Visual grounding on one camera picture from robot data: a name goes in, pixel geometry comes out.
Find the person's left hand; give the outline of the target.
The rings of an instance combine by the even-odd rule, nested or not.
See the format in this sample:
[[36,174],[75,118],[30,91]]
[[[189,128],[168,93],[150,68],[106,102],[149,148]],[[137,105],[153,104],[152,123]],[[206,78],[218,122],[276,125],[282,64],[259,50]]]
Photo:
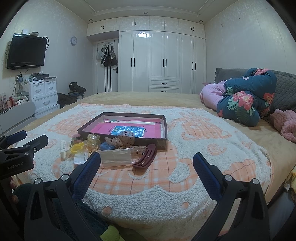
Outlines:
[[10,179],[10,188],[11,188],[11,200],[13,203],[18,203],[19,199],[18,197],[14,194],[14,191],[16,189],[16,183],[15,181],[13,180],[13,178]]

